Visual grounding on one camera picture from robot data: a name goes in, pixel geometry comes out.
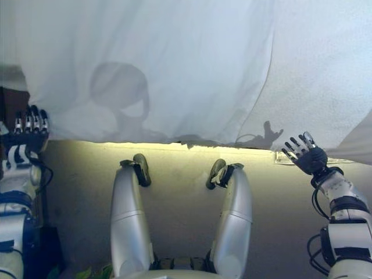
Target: white sheet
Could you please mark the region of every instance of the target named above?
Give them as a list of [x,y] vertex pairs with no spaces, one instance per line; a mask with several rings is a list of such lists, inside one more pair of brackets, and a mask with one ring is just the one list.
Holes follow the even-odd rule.
[[[372,1],[278,1],[269,74],[239,144],[275,150],[307,130],[336,148],[372,109],[371,46]],[[254,137],[266,121],[280,137]]]
[[54,138],[277,149],[308,130],[372,163],[334,149],[372,109],[371,1],[0,1]]
[[15,5],[30,103],[53,138],[234,142],[269,68],[269,0]]

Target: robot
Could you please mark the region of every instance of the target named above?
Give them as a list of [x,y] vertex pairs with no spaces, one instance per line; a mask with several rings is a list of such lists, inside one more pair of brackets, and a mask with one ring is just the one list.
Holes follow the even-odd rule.
[[[45,111],[32,106],[23,128],[17,115],[15,130],[0,122],[6,159],[0,180],[0,278],[24,277],[24,255],[35,245],[37,216],[32,208],[45,182],[48,167],[40,160],[48,135]],[[290,138],[282,151],[306,174],[313,176],[313,205],[327,225],[321,228],[321,250],[310,255],[310,264],[330,279],[372,278],[372,226],[365,197],[338,167],[327,166],[326,153],[308,132]],[[215,239],[205,258],[158,259],[152,249],[139,187],[150,187],[145,156],[120,162],[116,172],[111,209],[111,250],[115,278],[242,278],[246,268],[252,224],[252,195],[243,165],[213,165],[206,187],[226,188]],[[328,216],[317,202],[321,192],[330,202]],[[322,254],[330,271],[315,259]]]

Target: gray floor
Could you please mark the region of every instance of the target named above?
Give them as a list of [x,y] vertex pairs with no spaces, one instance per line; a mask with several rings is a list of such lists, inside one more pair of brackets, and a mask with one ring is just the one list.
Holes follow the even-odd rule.
[[[45,162],[54,169],[48,212],[59,229],[68,269],[97,268],[110,261],[109,217],[119,161],[138,152],[148,159],[153,184],[141,189],[155,252],[159,257],[205,256],[224,198],[205,181],[218,158],[240,162],[253,192],[253,228],[245,278],[322,278],[308,264],[306,242],[325,224],[311,206],[309,176],[274,163],[274,153],[233,148],[188,149],[173,145],[50,142]],[[339,165],[372,201],[372,167]],[[327,206],[321,198],[321,204]]]

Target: wire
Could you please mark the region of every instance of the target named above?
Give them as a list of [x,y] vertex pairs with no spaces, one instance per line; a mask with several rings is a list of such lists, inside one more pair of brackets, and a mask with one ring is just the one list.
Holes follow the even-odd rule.
[[327,276],[329,274],[329,271],[315,259],[321,253],[321,249],[317,250],[314,254],[312,254],[310,251],[311,243],[314,241],[314,239],[318,237],[320,237],[320,234],[310,237],[309,240],[307,241],[307,245],[306,245],[307,254],[310,256],[309,262],[311,266],[314,267],[320,273]]
[[40,194],[42,191],[44,191],[46,189],[46,187],[51,183],[52,179],[53,179],[53,176],[54,176],[54,172],[53,170],[46,166],[41,160],[39,159],[36,159],[36,158],[29,158],[30,162],[36,166],[38,166],[41,171],[43,173],[45,173],[45,170],[48,170],[49,171],[49,178],[48,180],[43,184],[43,185],[40,185],[39,189],[37,190],[37,194]]
[[49,178],[48,180],[46,181],[46,183],[44,183],[43,185],[41,185],[37,191],[38,194],[40,194],[42,191],[44,191],[46,189],[46,187],[51,183],[51,181],[53,180],[53,176],[54,176],[54,172],[53,170],[50,168],[50,167],[47,167],[46,165],[42,164],[40,166],[43,171],[45,170],[48,170],[49,171]]
[[327,220],[330,219],[330,217],[323,211],[321,208],[319,201],[318,201],[318,192],[320,189],[320,185],[314,190],[313,195],[312,195],[312,204],[315,209],[315,211],[321,216],[326,218]]
[[253,135],[253,134],[245,134],[245,135],[241,135],[240,137],[238,137],[238,138],[235,140],[235,142],[238,142],[238,140],[240,140],[240,139],[243,138],[243,137],[246,137],[247,135],[250,135],[250,136],[252,136],[253,138],[257,137],[257,135]]

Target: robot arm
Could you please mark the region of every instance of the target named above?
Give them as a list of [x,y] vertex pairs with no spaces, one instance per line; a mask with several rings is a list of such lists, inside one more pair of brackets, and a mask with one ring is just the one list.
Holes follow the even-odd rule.
[[321,252],[331,266],[328,278],[372,278],[372,218],[366,198],[340,168],[327,167],[326,153],[309,133],[299,138],[304,144],[291,138],[282,151],[313,175],[315,195],[321,191],[330,202],[331,216],[322,213],[329,223],[320,230]]
[[21,114],[10,133],[0,122],[6,160],[0,180],[0,278],[23,278],[23,255],[33,246],[36,216],[33,202],[46,168],[38,154],[48,139],[45,111],[33,106],[27,111],[25,129]]

